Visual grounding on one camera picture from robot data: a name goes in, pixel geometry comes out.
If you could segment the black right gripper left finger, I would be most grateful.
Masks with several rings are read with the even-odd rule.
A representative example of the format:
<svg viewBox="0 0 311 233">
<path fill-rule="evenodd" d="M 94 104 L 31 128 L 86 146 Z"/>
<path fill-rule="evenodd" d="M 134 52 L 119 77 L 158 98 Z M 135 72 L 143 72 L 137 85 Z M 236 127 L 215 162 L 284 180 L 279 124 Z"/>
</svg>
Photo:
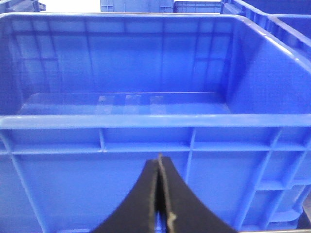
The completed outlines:
<svg viewBox="0 0 311 233">
<path fill-rule="evenodd" d="M 158 161 L 146 161 L 135 185 L 95 233 L 153 233 L 156 220 Z"/>
</svg>

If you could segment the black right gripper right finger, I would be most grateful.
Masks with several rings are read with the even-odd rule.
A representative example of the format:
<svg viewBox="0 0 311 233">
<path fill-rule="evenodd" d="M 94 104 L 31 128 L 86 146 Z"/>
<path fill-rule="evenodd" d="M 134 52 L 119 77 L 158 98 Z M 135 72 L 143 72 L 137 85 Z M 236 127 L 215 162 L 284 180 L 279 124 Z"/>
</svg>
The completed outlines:
<svg viewBox="0 0 311 233">
<path fill-rule="evenodd" d="M 161 221 L 167 233 L 235 233 L 208 209 L 179 175 L 170 157 L 159 155 Z"/>
</svg>

